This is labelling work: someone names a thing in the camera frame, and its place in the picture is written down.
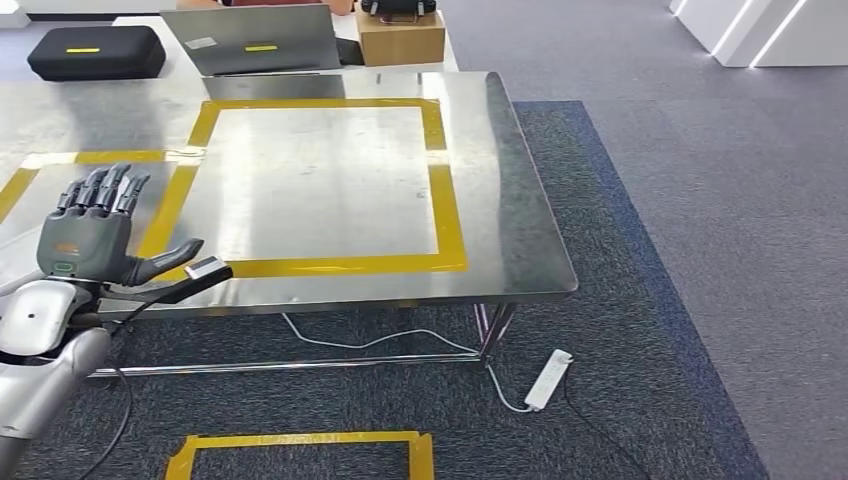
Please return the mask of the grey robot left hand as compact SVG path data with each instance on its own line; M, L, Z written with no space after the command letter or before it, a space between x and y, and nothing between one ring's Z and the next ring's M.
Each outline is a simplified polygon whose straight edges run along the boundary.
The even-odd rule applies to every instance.
M41 272L136 287L196 257L204 244L198 238L149 258L127 253L132 216L150 179L147 172L128 175L130 170L126 163L100 167L67 186L41 229Z

